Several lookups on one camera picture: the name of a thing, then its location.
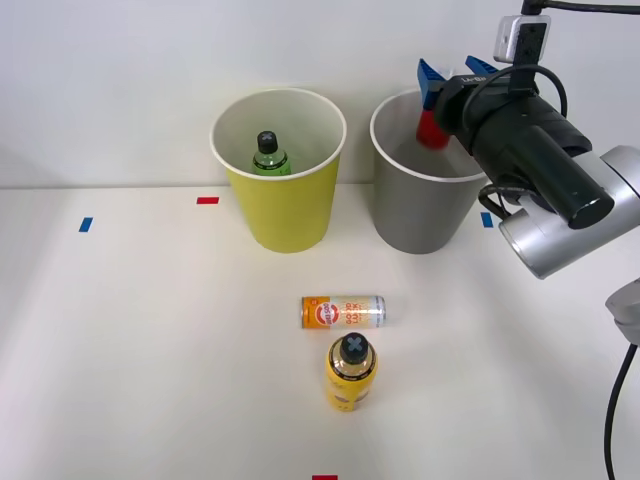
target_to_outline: yellow spray bottle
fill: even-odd
[[[343,412],[353,411],[366,397],[378,371],[378,356],[363,335],[352,332],[339,338],[326,358],[329,403]]]

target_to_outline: paper cup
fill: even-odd
[[[252,173],[256,137],[273,131],[292,174]],[[296,88],[266,90],[233,103],[218,118],[211,148],[225,166],[253,237],[282,253],[306,250],[329,226],[340,152],[347,136],[342,112],[330,100]]]
[[[376,149],[373,222],[382,239],[407,253],[431,253],[453,237],[487,178],[452,138],[443,150],[416,140],[420,91],[386,99],[371,118]]]

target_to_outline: bottle cap top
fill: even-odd
[[[258,151],[270,155],[278,151],[278,139],[276,134],[270,131],[260,132],[258,135]]]
[[[369,342],[359,333],[349,333],[340,342],[340,356],[350,365],[358,365],[367,359]]]

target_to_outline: silver metal part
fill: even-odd
[[[627,340],[640,345],[640,278],[611,295],[605,305]]]
[[[493,50],[493,58],[496,62],[513,63],[516,55],[516,46],[518,45],[518,37],[520,35],[520,27],[531,23],[546,23],[547,31],[544,35],[544,42],[540,51],[540,59],[544,53],[544,47],[547,44],[549,36],[549,27],[551,26],[551,17],[547,15],[514,15],[511,17],[503,17],[498,26],[498,37],[496,38],[496,46]]]
[[[616,147],[602,158],[589,152],[574,161],[611,195],[615,206],[595,225],[571,230],[558,215],[522,197],[523,208],[505,219],[500,231],[538,278],[548,277],[640,225],[640,150]]]

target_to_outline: black cable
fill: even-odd
[[[497,194],[498,200],[500,201],[500,205],[489,198],[489,195]],[[538,195],[538,192],[533,190],[532,188],[510,184],[510,185],[494,185],[489,184],[480,189],[478,192],[478,201],[480,204],[493,213],[500,220],[504,220],[507,217],[511,216],[511,213],[505,208],[504,202],[502,201],[503,194],[511,194],[516,196],[523,195]]]
[[[638,5],[593,5],[588,3],[557,2],[555,0],[542,0],[542,8],[555,8],[557,10],[569,10],[571,12],[592,13],[618,13],[620,15],[640,15]]]
[[[613,384],[613,390],[611,391],[611,398],[609,398],[609,406],[607,407],[607,418],[604,422],[604,464],[607,467],[607,476],[609,480],[615,480],[616,476],[613,473],[613,461],[611,460],[611,433],[613,432],[613,416],[616,413],[616,405],[618,404],[618,397],[620,396],[620,390],[622,390],[622,384],[629,372],[633,356],[638,349],[637,345],[629,345],[627,355],[624,357],[620,372],[618,372],[618,378]]]
[[[564,85],[562,85],[562,82],[560,81],[558,76],[548,68],[541,67],[540,65],[513,65],[489,75],[487,79],[476,88],[474,88],[469,97],[467,97],[467,101],[464,103],[464,107],[462,107],[462,127],[465,130],[469,129],[469,119],[467,118],[469,116],[469,108],[475,101],[475,99],[478,98],[478,95],[480,95],[488,86],[490,86],[499,78],[505,77],[512,74],[513,72],[518,71],[541,73],[549,80],[551,80],[551,83],[553,83],[553,85],[558,90],[558,95],[560,95],[560,114],[566,118],[568,109],[567,92],[564,89]]]

